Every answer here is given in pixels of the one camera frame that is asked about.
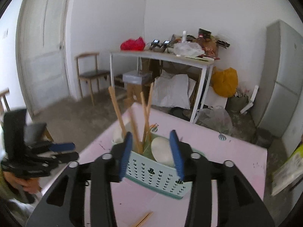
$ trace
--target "chopstick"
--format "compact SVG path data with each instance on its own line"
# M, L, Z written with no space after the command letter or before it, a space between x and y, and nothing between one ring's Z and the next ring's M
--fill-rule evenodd
M153 212L149 212L147 214L145 214L145 216L143 218L141 218L138 222L136 222L134 225L132 225L131 227L140 227L142 226L146 220L148 220L150 218L150 216L153 214Z
M135 143L135 146L137 147L137 152L139 154L143 154L143 147L142 147L142 144L139 141L137 124L136 124L136 121L134 119L134 113L133 113L132 108L131 108L132 101L130 99L125 99L124 102L126 104L126 107L128 108L129 118L130 118L130 121L131 121L130 122L131 123L131 129L133 131L134 143Z
M116 99L115 90L114 90L114 88L112 86L109 87L109 94L111 96L111 100L112 100L112 103L113 103L113 106L114 106L117 118L119 120L121 129L122 129L123 137L125 137L126 136L126 129L125 129L125 126L124 126L124 123L123 123L123 119L122 119L122 115L121 115L121 112L120 112L120 109L119 109L119 105L118 105L118 102L117 102L117 99Z
M149 127L149 122L148 122L149 117L147 115L147 108L145 105L145 98L144 98L143 92L140 93L140 96L141 96L143 114L144 114L144 119L145 119L145 126L144 126L144 130L145 130L146 127ZM152 134L151 134L150 129L147 129L147 137L148 137L149 141L152 142ZM145 133L143 134L142 144L144 144L144 142L145 142Z
M150 114L151 105L152 105L151 103L152 103L153 87L154 87L154 83L151 83L151 87L149 89L148 103L147 103L147 120L149 120L149 114ZM145 124L144 131L143 131L143 139L142 139L143 144L145 143L145 140L146 140L146 131L150 132L150 128L149 128L149 126L146 126L146 124Z

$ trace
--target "bottle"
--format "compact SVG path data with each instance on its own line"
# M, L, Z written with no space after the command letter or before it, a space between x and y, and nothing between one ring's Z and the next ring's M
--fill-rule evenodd
M187 41L187 34L186 31L183 31L183 35L182 35L182 42L186 42Z

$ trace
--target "mint green basket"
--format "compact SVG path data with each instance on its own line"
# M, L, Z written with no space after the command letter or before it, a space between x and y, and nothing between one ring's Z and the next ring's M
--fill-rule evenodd
M158 135L152 133L152 139L156 137ZM175 199L182 199L192 185L191 182L182 182L175 168L156 162L150 144L144 146L143 155L131 152L125 177L148 189Z

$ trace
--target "pink tabletop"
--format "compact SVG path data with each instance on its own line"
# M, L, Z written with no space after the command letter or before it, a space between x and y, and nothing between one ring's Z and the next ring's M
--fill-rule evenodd
M144 117L141 105L134 103L134 115L138 124L140 137L143 135ZM149 124L157 126L156 134L169 137L175 129L178 137L191 147L203 152L208 160L223 163L232 160L263 199L266 176L267 150L248 142L225 135L226 140L219 139L219 133L185 120L151 110ZM113 131L119 125L116 121L95 141L84 149L79 163L94 161L102 154L109 152L112 146ZM217 226L218 198L215 181L213 184L212 226ZM190 193L183 199L176 200L144 188L128 179L122 183L112 183L113 203L119 227L131 226L145 213L153 215L145 222L144 227L184 226L187 215ZM85 219L89 223L89 197L85 199Z

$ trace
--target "refrigerator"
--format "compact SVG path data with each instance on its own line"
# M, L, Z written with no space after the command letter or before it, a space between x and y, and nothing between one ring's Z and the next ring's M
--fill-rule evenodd
M303 86L303 37L279 20L267 27L266 54L251 114L257 127L282 137Z

